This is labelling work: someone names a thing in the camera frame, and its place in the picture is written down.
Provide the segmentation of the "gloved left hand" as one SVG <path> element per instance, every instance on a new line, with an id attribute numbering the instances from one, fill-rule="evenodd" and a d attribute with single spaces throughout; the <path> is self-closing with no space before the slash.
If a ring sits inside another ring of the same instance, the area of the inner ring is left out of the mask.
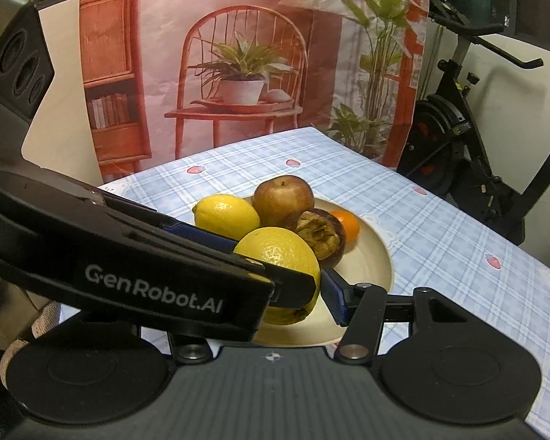
<path id="1" fill-rule="evenodd" d="M 29 340 L 34 340 L 41 337 L 48 331 L 52 330 L 59 324 L 61 304 L 51 302 L 44 307 L 41 315 L 34 321 L 29 331 L 28 339 L 16 339 L 4 351 L 0 361 L 0 377 L 3 386 L 7 386 L 7 370 L 8 364 L 12 358 L 25 346 L 29 344 Z"/>

